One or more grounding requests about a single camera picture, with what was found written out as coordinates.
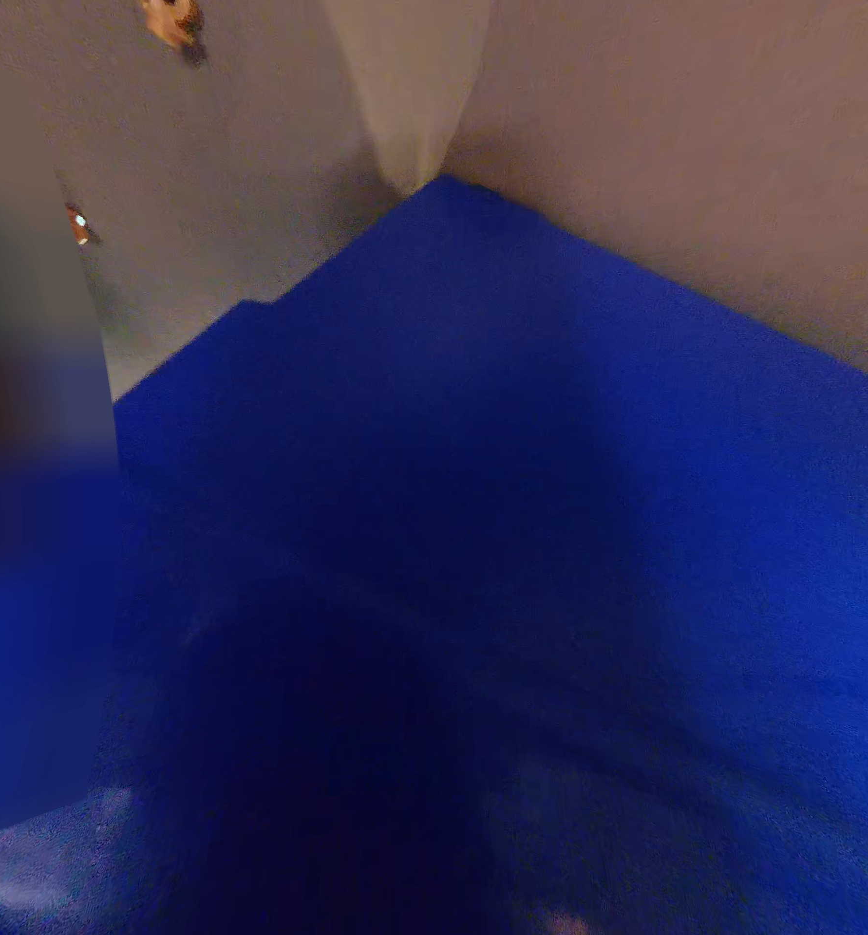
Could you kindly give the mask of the small brown object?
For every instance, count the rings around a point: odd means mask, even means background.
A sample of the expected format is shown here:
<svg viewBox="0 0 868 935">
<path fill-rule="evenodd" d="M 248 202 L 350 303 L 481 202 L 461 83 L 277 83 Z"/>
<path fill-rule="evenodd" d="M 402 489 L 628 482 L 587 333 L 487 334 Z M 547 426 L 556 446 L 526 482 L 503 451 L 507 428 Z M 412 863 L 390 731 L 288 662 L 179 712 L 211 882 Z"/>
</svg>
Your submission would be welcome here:
<svg viewBox="0 0 868 935">
<path fill-rule="evenodd" d="M 102 238 L 99 232 L 78 206 L 73 203 L 66 203 L 65 208 L 77 246 L 80 248 L 100 246 Z"/>
<path fill-rule="evenodd" d="M 138 5 L 153 36 L 187 64 L 200 66 L 206 61 L 205 17 L 196 1 L 139 1 Z"/>
</svg>

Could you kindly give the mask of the blue plastic crate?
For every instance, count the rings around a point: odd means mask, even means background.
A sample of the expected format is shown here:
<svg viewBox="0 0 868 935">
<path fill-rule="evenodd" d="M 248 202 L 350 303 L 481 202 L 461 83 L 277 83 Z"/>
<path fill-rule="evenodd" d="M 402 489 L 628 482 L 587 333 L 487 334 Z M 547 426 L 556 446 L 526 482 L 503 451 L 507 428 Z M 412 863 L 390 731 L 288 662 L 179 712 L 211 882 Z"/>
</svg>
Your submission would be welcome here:
<svg viewBox="0 0 868 935">
<path fill-rule="evenodd" d="M 0 375 L 0 933 L 868 933 L 868 376 L 430 183 Z"/>
</svg>

